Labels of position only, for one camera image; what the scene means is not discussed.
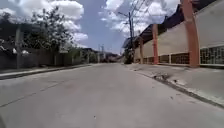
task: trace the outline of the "tree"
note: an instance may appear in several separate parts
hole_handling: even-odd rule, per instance
[[[0,39],[14,44],[18,24],[10,22],[10,17],[11,15],[6,12],[0,16]]]
[[[71,40],[69,31],[64,27],[64,15],[59,14],[58,7],[51,11],[43,9],[41,14],[34,13],[31,22],[38,30],[29,37],[35,44],[56,54],[60,46]]]
[[[125,57],[124,64],[131,64],[133,62],[133,56],[134,55],[132,50],[129,48],[126,48],[124,51],[124,57]]]

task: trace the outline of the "green tree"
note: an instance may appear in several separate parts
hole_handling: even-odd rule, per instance
[[[58,10],[58,7],[51,11],[43,9],[41,14],[34,13],[31,20],[38,30],[29,39],[52,53],[58,53],[60,46],[71,40],[69,31],[63,25],[65,17]]]

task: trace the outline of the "concrete road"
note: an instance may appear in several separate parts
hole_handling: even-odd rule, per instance
[[[119,64],[2,80],[0,89],[0,127],[224,127],[224,110]]]

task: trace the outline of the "curb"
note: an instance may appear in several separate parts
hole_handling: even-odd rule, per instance
[[[0,76],[0,80],[13,79],[13,78],[19,78],[19,77],[23,77],[23,76],[35,75],[35,74],[40,74],[40,73],[54,72],[54,71],[59,71],[59,70],[68,70],[68,69],[81,68],[81,67],[87,67],[87,66],[91,66],[91,65],[86,64],[86,65],[77,65],[77,66],[62,67],[62,68],[56,68],[56,69],[47,69],[47,70],[36,71],[36,72],[23,72],[23,73],[18,73],[18,74]]]
[[[191,92],[191,91],[187,90],[187,88],[178,86],[178,85],[176,85],[176,84],[171,83],[170,81],[167,81],[167,79],[163,79],[163,78],[161,78],[161,77],[157,77],[157,76],[153,76],[153,77],[152,77],[152,76],[146,75],[146,74],[141,73],[141,72],[137,72],[137,73],[140,74],[140,75],[146,76],[146,77],[148,77],[148,78],[152,78],[152,79],[154,79],[154,80],[156,80],[156,81],[158,81],[158,82],[161,82],[161,83],[163,83],[163,84],[165,84],[165,85],[168,85],[169,87],[171,87],[171,88],[173,88],[173,89],[175,89],[175,90],[177,90],[177,91],[180,91],[180,92],[182,92],[182,93],[184,93],[184,94],[186,94],[186,95],[188,95],[188,96],[190,96],[190,97],[193,97],[193,98],[195,98],[195,99],[198,99],[198,100],[200,100],[200,101],[202,101],[202,102],[205,102],[205,103],[211,104],[211,105],[213,105],[213,106],[219,107],[219,108],[221,108],[221,109],[224,109],[224,104],[215,102],[215,101],[213,101],[213,100],[211,100],[211,99],[208,99],[208,98],[203,97],[203,96],[201,96],[201,95],[199,95],[199,94],[196,94],[196,93],[194,93],[194,92]]]

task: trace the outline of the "sky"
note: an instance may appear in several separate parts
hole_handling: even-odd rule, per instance
[[[33,12],[50,10],[55,6],[66,17],[64,26],[71,30],[80,47],[120,53],[122,44],[129,37],[128,18],[132,12],[135,35],[152,23],[162,23],[171,16],[179,0],[0,0],[0,13],[29,19]]]

